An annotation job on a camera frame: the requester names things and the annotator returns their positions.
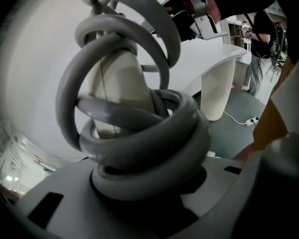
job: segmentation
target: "human arm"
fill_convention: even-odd
[[[242,35],[244,38],[246,39],[254,39],[259,41],[259,38],[257,37],[257,35],[255,33],[251,33],[251,32],[242,32]],[[269,34],[258,34],[259,37],[261,38],[262,42],[265,43],[269,43],[270,42],[270,35]]]
[[[221,19],[233,15],[257,12],[269,7],[275,0],[248,0],[242,5],[241,0],[207,0],[207,13],[213,18],[215,24]]]

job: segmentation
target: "white table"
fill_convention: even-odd
[[[204,48],[199,57],[197,54],[181,56],[170,70],[169,89],[184,91],[191,96],[201,91],[201,110],[210,121],[216,121],[221,118],[227,104],[236,58],[246,53],[241,47],[222,44]],[[145,79],[151,88],[157,89],[158,74],[145,73]]]

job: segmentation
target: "robotic arm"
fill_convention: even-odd
[[[217,32],[213,18],[207,14],[207,0],[165,0],[162,5],[171,8],[171,17],[182,42],[195,38],[209,40],[228,34]],[[148,22],[142,26],[155,33]]]

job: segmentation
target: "white wall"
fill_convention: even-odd
[[[43,167],[34,163],[34,158],[24,153],[21,155],[25,164],[19,179],[18,190],[26,193],[46,177]]]
[[[5,150],[5,152],[2,154],[2,158],[0,161],[0,182],[2,185],[4,185],[8,189],[17,189],[17,181],[8,181],[6,179],[7,176],[12,177],[13,179],[15,177],[20,178],[22,169],[18,165],[12,164],[12,153],[11,153],[11,146]]]
[[[42,159],[47,166],[52,167],[50,168],[51,170],[55,170],[69,164],[69,162],[60,159],[59,157],[53,155],[53,153],[48,153],[34,145],[11,123],[9,124],[9,129],[7,129],[7,132],[12,139],[13,146],[15,146],[17,154],[23,155],[24,153],[27,153],[30,154],[32,158],[37,156]]]
[[[0,64],[0,107],[5,119],[41,149],[70,162],[82,159],[84,154],[64,140],[55,118],[55,97],[66,66],[80,50],[74,30],[90,10],[81,0],[33,0],[13,24],[13,35],[8,37]],[[120,4],[118,11],[136,22],[143,21],[126,6]],[[222,38],[217,38],[196,45],[182,44],[182,68],[188,69],[184,66],[187,59],[200,66],[204,63],[200,60],[202,52],[221,43]],[[138,58],[141,63],[152,62],[142,49]],[[87,91],[87,82],[81,91]],[[75,119],[80,131],[87,117],[76,111]]]

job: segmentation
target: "power strip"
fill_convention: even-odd
[[[257,125],[259,121],[259,118],[258,117],[254,117],[252,119],[249,119],[246,121],[246,125],[253,125],[255,123],[255,125]]]

